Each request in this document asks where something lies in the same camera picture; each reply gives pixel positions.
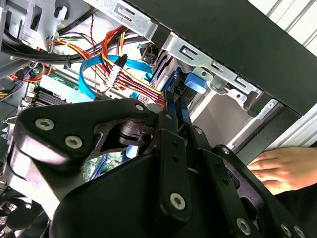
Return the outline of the person's bare hand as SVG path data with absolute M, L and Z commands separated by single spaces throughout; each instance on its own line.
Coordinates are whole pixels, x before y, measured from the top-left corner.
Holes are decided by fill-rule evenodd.
M 274 195 L 299 190 L 317 182 L 317 149 L 289 147 L 266 151 L 247 167 Z

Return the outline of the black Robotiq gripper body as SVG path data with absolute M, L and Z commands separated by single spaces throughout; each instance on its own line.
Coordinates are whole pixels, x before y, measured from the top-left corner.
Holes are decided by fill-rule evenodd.
M 155 220 L 159 170 L 151 156 L 131 160 L 70 192 L 58 206 L 53 238 L 228 238 L 214 190 L 189 171 L 193 215 L 181 226 Z

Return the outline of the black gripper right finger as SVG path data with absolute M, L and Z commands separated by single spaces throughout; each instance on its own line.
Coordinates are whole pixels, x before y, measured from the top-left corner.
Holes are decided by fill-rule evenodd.
M 305 238 L 307 232 L 226 146 L 211 148 L 196 126 L 188 128 L 199 172 L 214 189 L 221 238 Z

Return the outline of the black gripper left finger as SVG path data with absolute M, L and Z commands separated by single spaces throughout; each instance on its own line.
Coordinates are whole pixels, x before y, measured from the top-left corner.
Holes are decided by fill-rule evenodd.
M 185 142 L 178 132 L 172 101 L 158 113 L 131 98 L 37 107 L 17 119 L 14 158 L 30 161 L 31 168 L 18 174 L 34 188 L 30 197 L 53 217 L 62 200 L 87 183 L 88 159 L 134 144 L 139 152 L 132 160 L 151 156 L 158 163 L 155 218 L 186 223 L 192 204 Z

